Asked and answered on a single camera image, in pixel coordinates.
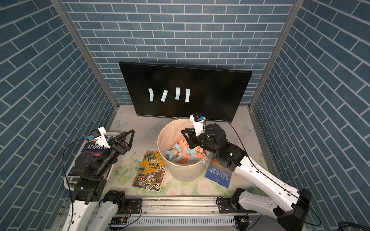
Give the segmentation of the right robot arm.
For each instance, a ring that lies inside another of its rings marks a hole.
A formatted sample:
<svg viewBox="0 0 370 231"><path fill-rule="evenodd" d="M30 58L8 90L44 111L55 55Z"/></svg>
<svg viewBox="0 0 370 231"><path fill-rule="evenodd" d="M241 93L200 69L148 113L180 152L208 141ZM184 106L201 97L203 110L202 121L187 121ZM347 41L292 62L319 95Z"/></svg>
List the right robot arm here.
<svg viewBox="0 0 370 231"><path fill-rule="evenodd" d="M196 133L195 128L186 128L181 133L190 148L199 146L213 153L221 166L248 179L266 193L266 196L259 196L238 188L226 206L237 213L249 210L270 216L286 231L302 230L312 195L309 190L289 186L259 166L246 151L228 142L225 131L217 124L206 126L203 133Z"/></svg>

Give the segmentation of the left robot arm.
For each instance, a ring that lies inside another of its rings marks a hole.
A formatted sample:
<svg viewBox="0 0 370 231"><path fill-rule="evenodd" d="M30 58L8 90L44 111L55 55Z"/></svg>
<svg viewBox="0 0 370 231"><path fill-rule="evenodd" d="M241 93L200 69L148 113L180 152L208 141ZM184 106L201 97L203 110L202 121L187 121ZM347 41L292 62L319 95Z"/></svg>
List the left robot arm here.
<svg viewBox="0 0 370 231"><path fill-rule="evenodd" d="M80 176L70 192L70 209L63 226L64 231L103 231L118 212L132 213L125 192L110 190L103 195L107 183L104 177L133 146L135 131L125 131L114 138L105 138L106 130L100 127L91 131L85 141L92 141L105 150L100 156L84 152L75 159L74 172Z"/></svg>

